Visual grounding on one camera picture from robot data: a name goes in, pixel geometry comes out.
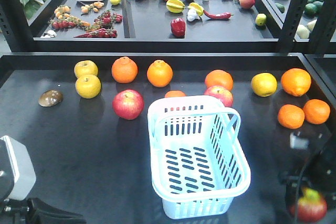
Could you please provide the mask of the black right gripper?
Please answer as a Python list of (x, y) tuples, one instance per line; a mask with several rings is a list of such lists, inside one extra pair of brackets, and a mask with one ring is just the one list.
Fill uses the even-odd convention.
[[(282, 172), (278, 175), (278, 179), (280, 183), (286, 185), (285, 203), (288, 211), (293, 203), (297, 208), (304, 187), (321, 193), (327, 202), (328, 210), (335, 208), (335, 132), (301, 168), (292, 172)], [(298, 219), (297, 210), (294, 216), (291, 213), (290, 215), (293, 217), (293, 223), (306, 223)]]

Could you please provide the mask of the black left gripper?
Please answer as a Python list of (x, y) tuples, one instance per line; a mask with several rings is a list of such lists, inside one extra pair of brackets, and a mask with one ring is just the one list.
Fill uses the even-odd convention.
[(1, 201), (1, 218), (9, 223), (87, 223), (84, 216), (53, 207), (39, 198), (27, 200), (5, 199)]

